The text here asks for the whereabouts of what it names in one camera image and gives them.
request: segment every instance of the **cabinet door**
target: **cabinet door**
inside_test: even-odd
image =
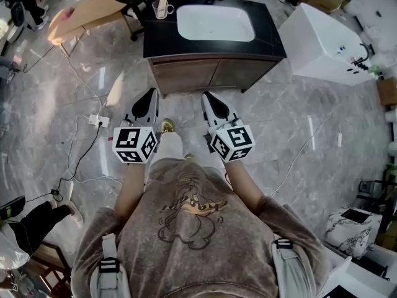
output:
[[[190,60],[154,64],[162,94],[208,87],[219,60]]]
[[[247,89],[267,73],[274,64],[271,61],[223,59],[220,60],[210,85],[237,86]]]

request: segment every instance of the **cup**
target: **cup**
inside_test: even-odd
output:
[[[165,13],[164,17],[158,17],[157,11],[159,9],[159,2],[160,2],[160,0],[156,0],[154,3],[152,3],[152,7],[153,7],[153,10],[154,10],[154,14],[156,14],[156,18],[159,19],[159,20],[162,20],[162,19],[165,19],[168,16],[168,14],[172,14],[174,12],[174,10],[175,10],[175,7],[172,4],[169,4],[168,1],[167,1],[166,13]]]

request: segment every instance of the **black and white cube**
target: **black and white cube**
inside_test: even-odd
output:
[[[211,141],[211,147],[224,162],[245,158],[254,145],[255,140],[248,125],[218,129]]]
[[[157,142],[152,127],[117,127],[112,150],[122,163],[146,163]]]

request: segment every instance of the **black countertop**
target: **black countertop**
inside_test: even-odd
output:
[[[204,1],[187,0],[184,5],[204,4]],[[266,60],[274,58],[275,61],[287,57],[265,4],[245,0],[223,0],[217,1],[215,6],[238,7],[245,10],[254,28],[255,39],[250,42],[187,40],[178,32],[176,10],[165,19],[158,20],[150,4],[145,22],[143,57],[217,53],[246,55]]]

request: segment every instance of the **strap buckle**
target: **strap buckle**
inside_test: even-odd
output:
[[[100,273],[118,273],[120,272],[120,262],[117,258],[108,257],[99,263]]]
[[[284,248],[288,250],[292,250],[292,242],[287,238],[280,238],[275,241],[277,249]]]

